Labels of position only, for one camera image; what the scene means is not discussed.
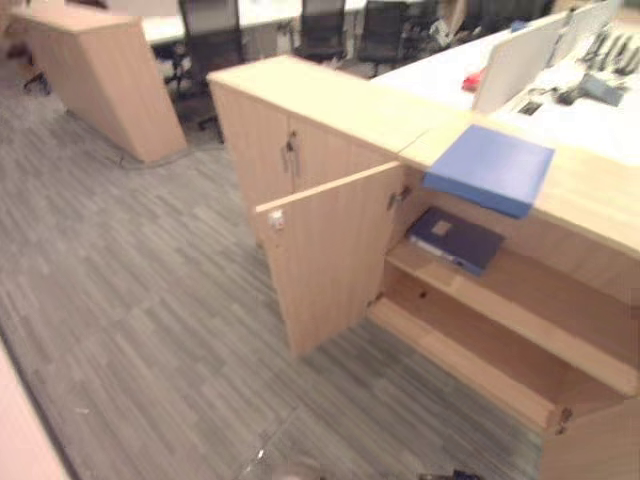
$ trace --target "door hinge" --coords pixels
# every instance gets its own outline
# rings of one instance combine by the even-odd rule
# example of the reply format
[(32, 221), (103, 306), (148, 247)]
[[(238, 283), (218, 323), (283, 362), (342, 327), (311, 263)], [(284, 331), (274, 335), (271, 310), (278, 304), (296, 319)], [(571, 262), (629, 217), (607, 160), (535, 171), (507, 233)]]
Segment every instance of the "door hinge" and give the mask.
[(389, 195), (389, 203), (387, 203), (387, 210), (391, 210), (396, 205), (400, 205), (407, 197), (411, 195), (411, 188), (405, 186), (400, 193), (392, 193)]
[(374, 303), (376, 303), (378, 300), (380, 300), (382, 297), (384, 297), (384, 293), (382, 292), (378, 292), (378, 294), (375, 296), (375, 298), (373, 300), (369, 300), (367, 302), (367, 308), (371, 307)]
[(568, 423), (573, 418), (573, 410), (569, 407), (565, 407), (560, 412), (560, 418), (558, 419), (558, 426), (556, 427), (556, 435), (564, 435), (569, 429)]

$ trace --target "chair backrest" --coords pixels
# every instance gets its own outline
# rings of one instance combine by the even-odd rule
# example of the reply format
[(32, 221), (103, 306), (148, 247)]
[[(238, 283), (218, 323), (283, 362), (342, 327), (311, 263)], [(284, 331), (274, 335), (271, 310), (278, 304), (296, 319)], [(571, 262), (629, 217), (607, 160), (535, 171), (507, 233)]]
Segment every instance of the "chair backrest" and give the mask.
[(107, 4), (103, 0), (67, 0), (69, 3), (84, 5), (86, 7), (95, 7), (102, 10), (108, 10)]
[(426, 29), (438, 20), (438, 0), (423, 0), (418, 8), (418, 16), (413, 19), (414, 24)]
[(238, 0), (179, 0), (179, 6), (194, 80), (244, 63)]
[(341, 44), (345, 0), (302, 0), (302, 41)]
[(362, 42), (400, 45), (406, 10), (405, 2), (368, 0), (364, 11)]

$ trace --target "blue folder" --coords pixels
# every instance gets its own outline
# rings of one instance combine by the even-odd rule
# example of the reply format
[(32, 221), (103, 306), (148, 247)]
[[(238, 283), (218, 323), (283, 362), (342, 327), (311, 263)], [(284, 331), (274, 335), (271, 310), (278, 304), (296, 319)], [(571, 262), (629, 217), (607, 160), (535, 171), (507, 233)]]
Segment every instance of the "blue folder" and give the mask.
[(472, 125), (433, 164), (423, 186), (451, 193), (510, 217), (525, 217), (554, 150)]

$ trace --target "floor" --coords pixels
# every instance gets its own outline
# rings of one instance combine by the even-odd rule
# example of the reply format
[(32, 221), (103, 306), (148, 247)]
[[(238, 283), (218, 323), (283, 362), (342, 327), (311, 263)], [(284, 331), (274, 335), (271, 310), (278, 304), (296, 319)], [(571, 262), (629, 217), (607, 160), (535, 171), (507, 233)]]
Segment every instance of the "floor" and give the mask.
[(0, 63), (0, 327), (71, 477), (270, 478), (261, 450), (340, 479), (536, 477), (537, 435), (368, 321), (289, 356), (211, 132), (140, 169), (20, 82)]

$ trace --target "white desk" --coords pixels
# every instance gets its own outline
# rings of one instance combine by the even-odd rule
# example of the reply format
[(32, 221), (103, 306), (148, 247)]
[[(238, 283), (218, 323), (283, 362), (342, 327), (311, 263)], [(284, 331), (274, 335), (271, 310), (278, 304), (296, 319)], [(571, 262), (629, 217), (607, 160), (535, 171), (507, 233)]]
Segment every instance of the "white desk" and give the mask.
[[(406, 0), (407, 3), (421, 0)], [(346, 0), (345, 11), (362, 10), (366, 0)], [(302, 13), (302, 0), (239, 0), (240, 26), (253, 28), (297, 18)], [(145, 17), (144, 35), (150, 45), (169, 43), (184, 38), (184, 25), (180, 15)]]
[[(638, 32), (638, 26), (614, 24), (616, 32)], [(413, 93), (460, 110), (471, 110), (473, 94), (462, 90), (469, 74), (482, 69), (493, 46), (509, 35), (500, 32), (458, 48), (442, 52), (406, 67), (381, 75), (372, 81)], [(588, 48), (591, 39), (583, 40), (566, 60), (543, 71), (531, 86), (575, 85), (584, 69), (575, 58)], [(640, 45), (637, 38), (634, 45)], [(621, 163), (640, 166), (637, 125), (640, 124), (640, 73), (628, 77), (631, 90), (618, 107), (582, 98), (570, 107), (547, 101), (532, 116), (517, 113), (523, 96), (514, 98), (491, 116), (527, 131), (540, 134), (550, 142), (585, 148)]]
[(509, 31), (489, 35), (392, 70), (371, 81), (460, 110), (471, 110), (473, 93), (462, 90), (462, 82), (467, 75), (484, 68), (493, 46), (508, 35)]

